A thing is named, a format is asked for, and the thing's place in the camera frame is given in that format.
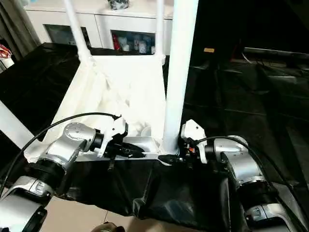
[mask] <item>glass cabinet door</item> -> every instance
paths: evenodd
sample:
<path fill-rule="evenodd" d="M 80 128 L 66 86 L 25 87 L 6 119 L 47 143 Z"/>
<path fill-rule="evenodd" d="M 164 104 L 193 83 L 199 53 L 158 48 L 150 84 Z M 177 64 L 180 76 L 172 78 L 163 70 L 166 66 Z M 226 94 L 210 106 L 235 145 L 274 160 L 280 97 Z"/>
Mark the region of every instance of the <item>glass cabinet door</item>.
<path fill-rule="evenodd" d="M 53 43 L 76 45 L 70 26 L 44 24 L 44 27 Z M 81 27 L 87 46 L 91 47 L 85 27 Z"/>

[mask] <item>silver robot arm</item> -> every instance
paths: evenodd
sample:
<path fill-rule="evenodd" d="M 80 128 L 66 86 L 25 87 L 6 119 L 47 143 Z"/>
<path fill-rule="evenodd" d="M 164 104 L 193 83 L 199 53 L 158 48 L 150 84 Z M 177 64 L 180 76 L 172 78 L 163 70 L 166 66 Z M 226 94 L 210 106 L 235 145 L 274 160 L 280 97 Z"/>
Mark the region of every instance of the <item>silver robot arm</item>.
<path fill-rule="evenodd" d="M 242 144 L 227 138 L 215 138 L 213 145 L 205 138 L 205 131 L 195 121 L 187 121 L 181 131 L 184 149 L 179 156 L 159 156 L 164 164 L 187 163 L 194 168 L 195 163 L 207 164 L 210 160 L 226 164 L 230 179 L 244 209 L 244 218 L 252 231 L 296 232 L 295 225 L 285 208 L 278 201 L 278 193 L 263 175 L 259 165 Z M 228 136 L 245 143 L 239 136 Z"/>
<path fill-rule="evenodd" d="M 113 128 L 114 134 L 125 135 L 127 124 L 120 125 Z M 28 176 L 21 176 L 0 199 L 0 232 L 38 232 L 47 215 L 44 207 L 79 152 L 101 148 L 103 140 L 104 135 L 93 128 L 68 124 L 38 161 L 29 164 Z"/>

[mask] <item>tile floor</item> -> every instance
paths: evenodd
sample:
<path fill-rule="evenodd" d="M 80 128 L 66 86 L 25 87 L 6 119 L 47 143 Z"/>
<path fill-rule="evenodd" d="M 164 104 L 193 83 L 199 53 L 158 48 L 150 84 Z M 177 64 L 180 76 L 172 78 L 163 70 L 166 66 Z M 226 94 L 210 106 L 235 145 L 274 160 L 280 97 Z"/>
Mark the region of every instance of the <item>tile floor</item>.
<path fill-rule="evenodd" d="M 139 220 L 124 217 L 94 205 L 85 205 L 53 197 L 47 206 L 46 218 L 41 232 L 90 232 L 108 221 L 123 226 L 126 232 L 197 232 L 154 219 Z"/>

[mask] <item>cabinet door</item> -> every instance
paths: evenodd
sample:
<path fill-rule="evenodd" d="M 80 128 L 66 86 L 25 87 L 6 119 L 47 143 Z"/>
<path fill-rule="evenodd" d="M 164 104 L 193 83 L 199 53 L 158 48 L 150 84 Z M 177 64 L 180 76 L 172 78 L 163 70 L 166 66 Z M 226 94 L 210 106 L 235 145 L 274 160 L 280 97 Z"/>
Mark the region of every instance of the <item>cabinet door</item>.
<path fill-rule="evenodd" d="M 125 17 L 112 15 L 96 15 L 98 30 L 104 48 L 114 49 L 113 34 L 132 32 L 133 34 L 146 34 L 155 36 L 156 19 Z M 164 20 L 163 49 L 169 55 L 172 20 Z"/>
<path fill-rule="evenodd" d="M 75 44 L 69 19 L 64 12 L 27 11 L 42 43 Z M 94 14 L 77 14 L 86 43 L 102 47 Z"/>

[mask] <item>black plastic sheet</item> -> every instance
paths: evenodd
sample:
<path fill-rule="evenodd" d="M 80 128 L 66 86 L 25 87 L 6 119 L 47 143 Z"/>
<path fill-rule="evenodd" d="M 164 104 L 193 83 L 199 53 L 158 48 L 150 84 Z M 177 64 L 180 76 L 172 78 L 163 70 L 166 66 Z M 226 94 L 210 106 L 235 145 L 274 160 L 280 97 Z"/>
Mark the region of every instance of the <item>black plastic sheet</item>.
<path fill-rule="evenodd" d="M 94 55 L 123 55 L 92 49 Z M 0 100 L 33 132 L 49 125 L 79 65 L 72 46 L 43 44 L 1 74 Z M 168 62 L 164 67 L 167 82 Z M 270 155 L 309 210 L 309 72 L 227 63 L 190 68 L 182 122 L 193 119 L 207 136 L 240 135 L 260 155 L 272 181 L 281 183 L 263 158 Z M 18 151 L 1 135 L 0 175 Z M 10 178 L 23 173 L 22 158 Z M 210 167 L 166 167 L 158 161 L 76 162 L 58 195 L 119 213 L 155 218 L 206 231 L 247 231 L 226 173 Z"/>

